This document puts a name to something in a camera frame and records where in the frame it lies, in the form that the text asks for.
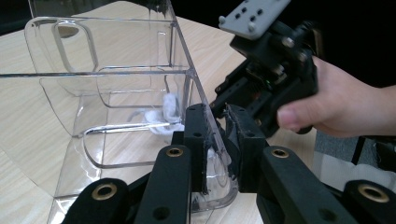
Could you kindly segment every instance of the gray carpet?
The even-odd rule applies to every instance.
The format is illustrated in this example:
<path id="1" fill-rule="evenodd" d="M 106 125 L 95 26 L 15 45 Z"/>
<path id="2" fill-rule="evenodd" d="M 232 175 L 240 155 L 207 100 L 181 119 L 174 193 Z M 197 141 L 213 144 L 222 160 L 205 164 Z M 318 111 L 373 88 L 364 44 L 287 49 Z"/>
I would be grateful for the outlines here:
<path id="1" fill-rule="evenodd" d="M 344 161 L 352 161 L 357 142 L 358 137 L 336 138 L 318 131 L 315 151 L 331 155 Z M 365 163 L 378 167 L 376 164 L 375 142 L 373 140 L 365 140 L 358 163 Z"/>

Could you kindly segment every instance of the human hand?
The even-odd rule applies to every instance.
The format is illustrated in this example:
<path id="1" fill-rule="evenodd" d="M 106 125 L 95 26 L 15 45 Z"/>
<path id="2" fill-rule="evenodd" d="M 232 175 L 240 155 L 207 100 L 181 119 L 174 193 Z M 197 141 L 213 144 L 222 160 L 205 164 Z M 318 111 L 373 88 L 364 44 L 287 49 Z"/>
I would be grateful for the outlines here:
<path id="1" fill-rule="evenodd" d="M 374 88 L 319 58 L 314 57 L 314 63 L 318 93 L 282 105 L 277 111 L 279 127 L 298 132 L 314 125 L 337 137 L 396 135 L 395 87 Z"/>

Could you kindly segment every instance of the light wood tabletop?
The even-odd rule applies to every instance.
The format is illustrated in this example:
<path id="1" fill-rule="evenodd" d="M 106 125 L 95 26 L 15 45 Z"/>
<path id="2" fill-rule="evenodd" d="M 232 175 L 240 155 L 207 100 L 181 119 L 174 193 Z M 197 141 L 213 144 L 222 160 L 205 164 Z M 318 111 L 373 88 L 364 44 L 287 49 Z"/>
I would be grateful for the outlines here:
<path id="1" fill-rule="evenodd" d="M 214 89 L 245 58 L 229 46 L 233 35 L 183 18 L 177 21 L 207 100 L 211 102 L 216 98 Z M 23 31 L 0 36 L 0 74 L 34 72 Z M 0 123 L 7 120 L 3 116 L 0 119 Z M 293 149 L 311 167 L 315 136 L 315 130 L 304 135 L 279 130 L 268 142 Z M 30 172 L 42 165 L 32 165 Z M 47 223 L 52 201 L 52 196 L 7 154 L 7 145 L 0 138 L 0 223 Z M 213 211 L 208 223 L 262 223 L 255 201 L 255 194 L 239 193 L 231 205 Z"/>

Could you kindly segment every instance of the clear plastic container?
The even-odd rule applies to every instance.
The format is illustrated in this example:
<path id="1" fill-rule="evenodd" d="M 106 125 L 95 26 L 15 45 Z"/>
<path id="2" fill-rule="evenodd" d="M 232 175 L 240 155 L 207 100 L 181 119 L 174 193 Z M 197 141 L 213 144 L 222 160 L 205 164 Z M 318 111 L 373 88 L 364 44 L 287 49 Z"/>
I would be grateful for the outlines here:
<path id="1" fill-rule="evenodd" d="M 37 73 L 0 74 L 0 142 L 53 196 L 49 222 L 62 221 L 97 179 L 129 184 L 150 172 L 196 104 L 205 106 L 213 145 L 209 194 L 193 194 L 192 212 L 230 204 L 237 193 L 230 158 L 170 2 L 100 1 L 78 15 L 44 15 L 43 4 L 54 2 L 30 2 L 25 37 Z"/>

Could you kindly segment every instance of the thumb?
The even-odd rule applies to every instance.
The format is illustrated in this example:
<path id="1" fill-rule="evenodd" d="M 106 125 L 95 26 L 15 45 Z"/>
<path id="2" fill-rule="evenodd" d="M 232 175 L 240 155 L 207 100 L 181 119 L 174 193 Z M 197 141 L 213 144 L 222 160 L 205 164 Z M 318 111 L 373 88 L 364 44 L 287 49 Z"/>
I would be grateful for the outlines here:
<path id="1" fill-rule="evenodd" d="M 317 95 L 282 105 L 277 110 L 279 127 L 298 132 L 300 129 L 322 122 L 328 109 Z"/>

